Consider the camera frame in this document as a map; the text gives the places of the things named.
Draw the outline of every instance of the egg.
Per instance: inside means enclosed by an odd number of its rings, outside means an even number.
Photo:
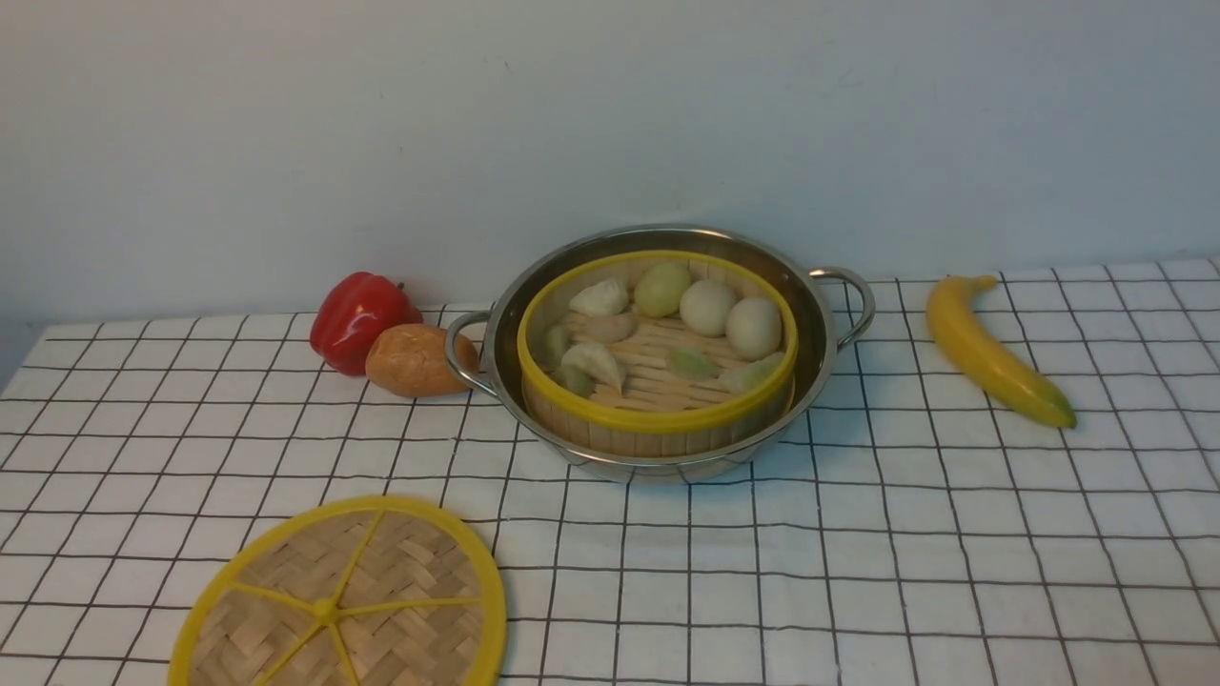
[[[699,336],[719,338],[725,334],[728,311],[737,303],[737,293],[727,283],[703,280],[694,282],[682,294],[678,314],[682,323]]]
[[[780,308],[769,298],[745,298],[733,305],[725,336],[733,352],[745,360],[761,360],[780,348],[783,326]]]

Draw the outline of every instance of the banana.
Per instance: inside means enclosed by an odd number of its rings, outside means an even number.
[[[958,371],[1010,410],[1063,428],[1076,413],[1063,392],[996,341],[975,317],[974,299],[996,287],[993,276],[947,276],[927,297],[932,341]]]

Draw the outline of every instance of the potato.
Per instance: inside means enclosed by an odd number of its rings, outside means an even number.
[[[461,366],[478,370],[478,350],[459,334]],[[405,398],[448,395],[466,391],[466,385],[445,364],[445,330],[426,323],[404,323],[387,328],[373,342],[365,360],[370,383]]]

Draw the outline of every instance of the bamboo steamer lid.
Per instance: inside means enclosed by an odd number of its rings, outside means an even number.
[[[470,527],[372,496],[298,515],[238,553],[174,644],[174,686],[487,686],[504,586]]]

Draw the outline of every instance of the table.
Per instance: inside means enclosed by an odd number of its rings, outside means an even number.
[[[245,543],[400,493],[494,551],[506,685],[1214,680],[1216,262],[1010,272],[980,299],[1072,399],[1068,432],[948,366],[931,286],[874,283],[872,328],[804,420],[694,486],[598,481],[494,400],[327,371],[311,314],[51,327],[0,399],[0,674],[163,684]],[[826,294],[845,327],[858,304]]]

